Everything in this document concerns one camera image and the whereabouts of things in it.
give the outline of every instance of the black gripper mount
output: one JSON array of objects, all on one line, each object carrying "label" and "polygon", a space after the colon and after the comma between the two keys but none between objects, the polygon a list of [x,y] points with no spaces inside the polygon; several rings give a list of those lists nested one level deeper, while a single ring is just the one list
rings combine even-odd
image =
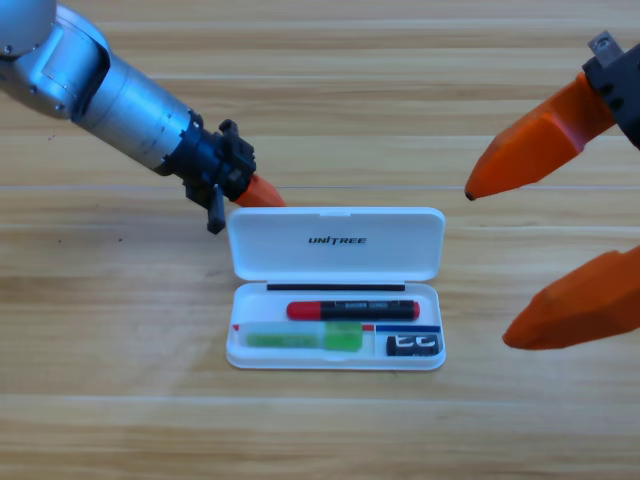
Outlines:
[{"label": "black gripper mount", "polygon": [[582,66],[591,87],[609,107],[620,130],[640,148],[640,45],[623,52],[604,31],[589,42],[594,53]]}]

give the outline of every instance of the open lid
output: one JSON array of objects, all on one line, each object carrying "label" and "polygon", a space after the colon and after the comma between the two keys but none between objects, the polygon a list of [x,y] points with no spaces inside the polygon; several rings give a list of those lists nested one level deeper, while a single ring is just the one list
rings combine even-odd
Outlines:
[{"label": "open lid", "polygon": [[445,218],[428,207],[245,207],[227,228],[245,280],[397,283],[438,274]]}]

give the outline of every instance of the white case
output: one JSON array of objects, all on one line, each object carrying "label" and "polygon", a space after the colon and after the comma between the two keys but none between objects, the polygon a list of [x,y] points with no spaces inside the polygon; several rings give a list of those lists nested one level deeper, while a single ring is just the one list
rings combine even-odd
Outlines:
[{"label": "white case", "polygon": [[[227,359],[238,368],[433,370],[446,358],[437,292],[425,283],[440,269],[444,215],[428,207],[239,208],[228,218],[236,275],[247,283],[235,293],[227,338]],[[394,285],[404,290],[269,290],[268,284]],[[393,332],[363,332],[358,352],[256,348],[240,344],[233,325],[292,322],[294,301],[414,300],[415,321],[367,321],[368,325],[412,326],[439,332],[433,356],[387,356]],[[419,333],[398,332],[404,335]]]}]

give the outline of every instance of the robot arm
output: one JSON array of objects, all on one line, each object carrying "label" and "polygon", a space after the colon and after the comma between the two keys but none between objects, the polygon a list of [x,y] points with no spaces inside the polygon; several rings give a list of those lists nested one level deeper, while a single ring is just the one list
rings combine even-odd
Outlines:
[{"label": "robot arm", "polygon": [[55,0],[0,0],[0,89],[27,107],[70,120],[159,175],[224,228],[223,195],[241,206],[283,206],[255,175],[253,147],[230,120],[202,118],[120,57],[104,35]]}]

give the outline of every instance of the pen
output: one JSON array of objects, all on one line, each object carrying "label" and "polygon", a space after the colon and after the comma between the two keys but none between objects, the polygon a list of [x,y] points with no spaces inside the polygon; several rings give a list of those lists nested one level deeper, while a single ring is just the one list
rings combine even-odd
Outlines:
[{"label": "pen", "polygon": [[349,300],[341,302],[292,302],[287,306],[291,320],[415,320],[420,305],[413,300]]}]

